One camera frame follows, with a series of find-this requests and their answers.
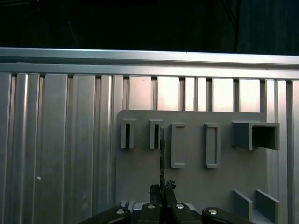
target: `vertical metal rib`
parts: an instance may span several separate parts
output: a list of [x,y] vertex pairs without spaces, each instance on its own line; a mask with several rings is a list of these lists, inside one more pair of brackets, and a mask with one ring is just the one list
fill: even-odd
[[39,94],[38,94],[38,115],[37,115],[37,133],[36,133],[36,157],[35,157],[35,173],[34,173],[34,209],[33,209],[33,223],[41,222],[41,175],[42,175],[42,142],[43,142],[43,110],[44,110],[44,91],[45,91],[45,78],[39,78]]
[[39,74],[30,74],[28,77],[28,114],[26,130],[26,156],[24,172],[24,200],[23,222],[33,223],[35,198],[35,169],[36,169],[36,143],[39,102]]
[[[265,81],[265,115],[267,122],[275,122],[275,81]],[[278,156],[277,151],[267,150],[268,194],[278,198]]]
[[66,103],[67,76],[46,75],[39,198],[44,224],[63,222]]
[[18,74],[15,94],[14,139],[12,152],[12,191],[9,222],[23,221],[24,173],[28,114],[28,74]]
[[277,81],[277,122],[280,127],[280,150],[278,153],[278,200],[281,203],[281,223],[288,222],[288,172],[287,172],[287,94],[286,81]]
[[185,78],[185,111],[194,111],[195,109],[195,79]]
[[158,95],[158,89],[157,89],[157,78],[151,79],[151,85],[152,85],[152,103],[153,103],[153,110],[157,110],[157,95]]
[[5,218],[5,207],[9,207],[6,197],[6,186],[9,183],[7,170],[9,123],[11,110],[12,76],[10,73],[0,73],[0,223],[8,223]]
[[73,204],[74,204],[74,160],[73,160],[73,145],[72,145],[72,124],[73,124],[73,102],[74,102],[74,79],[67,78],[67,96],[66,96],[66,123],[65,123],[65,160],[64,160],[64,221],[67,223],[73,222]]
[[179,79],[178,81],[178,106],[179,106],[179,111],[184,111],[185,110],[185,79]]
[[100,84],[101,79],[95,79],[95,106],[94,106],[94,131],[93,131],[93,197],[92,197],[92,215],[98,211],[98,193],[99,193],[99,126],[100,126]]
[[297,211],[299,210],[299,171],[296,161],[299,159],[299,82],[291,81],[287,85],[287,159],[288,159],[288,222],[299,222]]
[[99,191],[98,209],[109,208],[110,195],[110,150],[111,150],[111,104],[112,104],[112,77],[102,76],[100,90],[100,130],[99,130]]
[[92,209],[95,76],[74,75],[72,94],[69,220],[79,223]]
[[112,105],[111,105],[111,147],[110,147],[110,195],[109,206],[115,204],[115,183],[116,183],[116,141],[117,141],[117,115],[122,110],[123,100],[123,77],[114,76],[112,83]]
[[207,88],[206,78],[197,78],[196,79],[196,88],[197,88],[197,111],[207,111],[208,108],[208,92],[210,89]]

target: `corrugated metal wall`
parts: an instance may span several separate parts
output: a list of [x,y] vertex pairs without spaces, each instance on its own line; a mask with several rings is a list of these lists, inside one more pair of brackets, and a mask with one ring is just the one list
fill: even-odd
[[[180,67],[126,62],[111,65],[114,74],[106,75],[106,65],[92,74],[97,65],[0,63],[2,223],[74,224],[112,206],[115,120],[122,109],[265,113],[268,122],[280,123],[281,149],[268,150],[268,194],[281,201],[282,223],[288,223],[288,211],[289,223],[292,217],[299,222],[293,212],[299,195],[299,58],[271,58],[280,59],[274,64],[258,57],[261,64],[250,59],[251,67],[244,61],[239,68],[241,62],[218,67],[219,55],[205,56],[205,65]],[[45,72],[62,69],[70,72]]]

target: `metal bar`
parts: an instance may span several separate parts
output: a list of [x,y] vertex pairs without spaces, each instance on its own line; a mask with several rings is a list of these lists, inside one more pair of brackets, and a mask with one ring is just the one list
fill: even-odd
[[124,75],[128,77],[151,75],[167,77],[213,77],[255,79],[299,79],[298,71],[291,69],[234,68],[234,67],[171,67],[131,65],[83,65],[83,64],[26,64],[0,63],[1,72],[67,73],[84,75]]
[[9,207],[6,185],[10,179],[7,172],[7,156],[10,124],[10,100],[12,77],[10,73],[0,74],[0,223],[4,224],[5,207]]
[[299,65],[299,56],[245,55],[223,53],[165,52],[165,51],[125,51],[125,50],[86,50],[86,49],[33,49],[0,48],[0,61],[37,59],[44,62],[59,62],[69,59],[101,59],[159,62],[201,62],[237,63],[268,65]]
[[41,223],[63,223],[64,214],[64,155],[67,111],[67,76],[46,75],[42,173],[40,175]]
[[79,223],[92,214],[92,169],[95,77],[74,76],[71,121],[70,220]]
[[9,222],[23,221],[25,158],[28,116],[28,74],[18,74],[15,94],[14,140],[12,161],[12,191],[10,195]]

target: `gray block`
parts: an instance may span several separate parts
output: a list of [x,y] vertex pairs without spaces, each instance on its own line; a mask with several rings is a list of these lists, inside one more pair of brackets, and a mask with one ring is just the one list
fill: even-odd
[[252,221],[252,200],[237,190],[233,190],[234,214]]
[[159,129],[163,125],[163,121],[159,119],[151,119],[149,120],[149,125],[150,125],[149,148],[160,149]]
[[258,147],[279,150],[279,124],[233,121],[233,146],[247,150]]
[[121,148],[134,148],[134,131],[136,119],[124,119],[121,122]]
[[279,223],[279,206],[280,202],[275,198],[267,195],[261,190],[256,190],[256,210],[271,220],[273,223]]
[[185,167],[185,124],[171,124],[171,167]]
[[205,135],[205,167],[218,168],[220,166],[220,126],[218,124],[205,124]]

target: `rectangular slot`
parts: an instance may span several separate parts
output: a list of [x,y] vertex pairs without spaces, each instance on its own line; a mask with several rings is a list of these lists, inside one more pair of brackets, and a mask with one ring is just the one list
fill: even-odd
[[171,167],[185,167],[185,124],[172,123],[171,127]]
[[220,127],[218,124],[205,124],[206,168],[218,168],[220,165]]
[[126,124],[126,148],[130,148],[130,124]]
[[252,147],[277,149],[275,145],[276,127],[275,126],[253,126],[252,127]]
[[159,148],[159,144],[160,144],[160,141],[159,141],[159,125],[155,125],[155,137],[154,137],[154,145],[155,145],[155,148]]
[[153,119],[150,121],[150,140],[149,140],[149,148],[150,149],[160,149],[160,127],[163,124],[162,120]]
[[121,148],[134,148],[134,123],[136,119],[125,119],[121,124]]

